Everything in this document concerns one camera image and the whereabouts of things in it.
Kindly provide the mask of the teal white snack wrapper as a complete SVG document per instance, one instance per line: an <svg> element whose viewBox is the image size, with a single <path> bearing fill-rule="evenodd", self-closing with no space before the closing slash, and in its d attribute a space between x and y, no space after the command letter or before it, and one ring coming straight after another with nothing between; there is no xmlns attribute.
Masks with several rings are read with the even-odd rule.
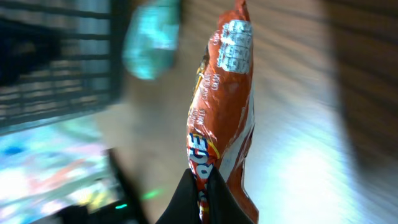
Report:
<svg viewBox="0 0 398 224"><path fill-rule="evenodd" d="M181 0L146 1L132 13L122 52L130 74L155 80L172 67L179 44L181 5Z"/></svg>

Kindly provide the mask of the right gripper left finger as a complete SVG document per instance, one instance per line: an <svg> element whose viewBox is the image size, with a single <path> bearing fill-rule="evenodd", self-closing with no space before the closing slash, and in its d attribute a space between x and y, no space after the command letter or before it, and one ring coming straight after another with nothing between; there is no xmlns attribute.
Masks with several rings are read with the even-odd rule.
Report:
<svg viewBox="0 0 398 224"><path fill-rule="evenodd" d="M197 202L196 182L191 170L186 169L156 224L201 224Z"/></svg>

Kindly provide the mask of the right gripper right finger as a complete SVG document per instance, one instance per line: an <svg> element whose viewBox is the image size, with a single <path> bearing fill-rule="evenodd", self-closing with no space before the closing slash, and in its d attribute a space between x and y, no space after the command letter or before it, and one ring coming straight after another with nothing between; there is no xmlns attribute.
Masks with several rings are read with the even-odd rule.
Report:
<svg viewBox="0 0 398 224"><path fill-rule="evenodd" d="M207 191L211 224L253 224L234 199L217 168L211 171Z"/></svg>

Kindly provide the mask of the brown orange candy bar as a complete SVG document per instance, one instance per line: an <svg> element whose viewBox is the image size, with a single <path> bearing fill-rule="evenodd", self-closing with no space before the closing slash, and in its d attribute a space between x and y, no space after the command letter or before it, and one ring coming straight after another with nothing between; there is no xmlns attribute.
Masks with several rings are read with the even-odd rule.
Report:
<svg viewBox="0 0 398 224"><path fill-rule="evenodd" d="M245 0L218 19L210 37L188 111L187 154L198 191L199 217L210 221L208 178L220 172L252 223L259 211L244 187L244 163L254 132L252 24Z"/></svg>

